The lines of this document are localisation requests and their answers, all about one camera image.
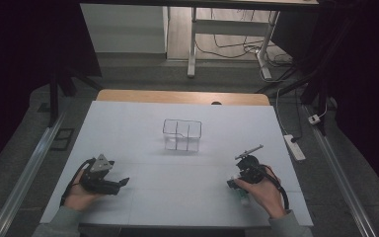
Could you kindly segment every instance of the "white table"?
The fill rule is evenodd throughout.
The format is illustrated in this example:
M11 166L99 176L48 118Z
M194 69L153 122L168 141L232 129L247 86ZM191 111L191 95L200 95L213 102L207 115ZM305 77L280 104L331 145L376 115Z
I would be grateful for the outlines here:
M202 122L198 152L165 150L164 119ZM106 180L129 177L117 196L99 199L83 223L122 226L258 227L266 212L251 198L243 207L226 181L238 173L234 157L247 149L282 180L301 225L313 225L270 106L208 106L94 102L41 219L47 223L77 168L101 153L115 160Z

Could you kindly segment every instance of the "wooden table edge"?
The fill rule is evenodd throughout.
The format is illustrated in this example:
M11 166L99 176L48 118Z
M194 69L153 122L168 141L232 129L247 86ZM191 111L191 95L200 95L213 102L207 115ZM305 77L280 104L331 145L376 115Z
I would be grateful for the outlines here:
M219 102L227 106L269 106L269 99L264 94L113 89L100 91L97 101L200 105L211 105L213 102Z

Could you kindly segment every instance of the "clear plastic box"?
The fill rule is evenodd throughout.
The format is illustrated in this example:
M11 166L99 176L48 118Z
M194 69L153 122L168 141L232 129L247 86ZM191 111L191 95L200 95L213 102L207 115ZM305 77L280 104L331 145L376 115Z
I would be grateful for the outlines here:
M163 133L165 149L198 151L201 122L196 120L165 119Z

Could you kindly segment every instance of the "sleeve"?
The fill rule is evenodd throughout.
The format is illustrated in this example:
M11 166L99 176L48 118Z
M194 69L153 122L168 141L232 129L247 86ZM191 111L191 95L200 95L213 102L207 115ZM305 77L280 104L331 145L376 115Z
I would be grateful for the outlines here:
M40 224L33 237L79 237L78 231L81 212L61 206L48 224Z
M313 237L310 228L301 226L292 210L282 218L270 219L269 224L272 231L278 237Z

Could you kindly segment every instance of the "human hand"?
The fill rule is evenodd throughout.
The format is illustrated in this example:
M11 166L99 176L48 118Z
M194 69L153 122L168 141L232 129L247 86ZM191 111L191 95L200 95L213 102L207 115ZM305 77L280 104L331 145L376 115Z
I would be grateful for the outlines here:
M266 166L266 172L277 179L270 167ZM257 184L250 184L240 179L235 179L234 181L240 188L251 193L255 201L266 210L270 218L276 219L287 214L284 207L282 207L281 193L267 177L264 177Z
M76 176L72 188L70 189L69 195L64 202L64 206L78 211L85 210L92 202L94 202L94 200L104 196L101 194L89 193L79 184L83 173L84 170L81 170Z

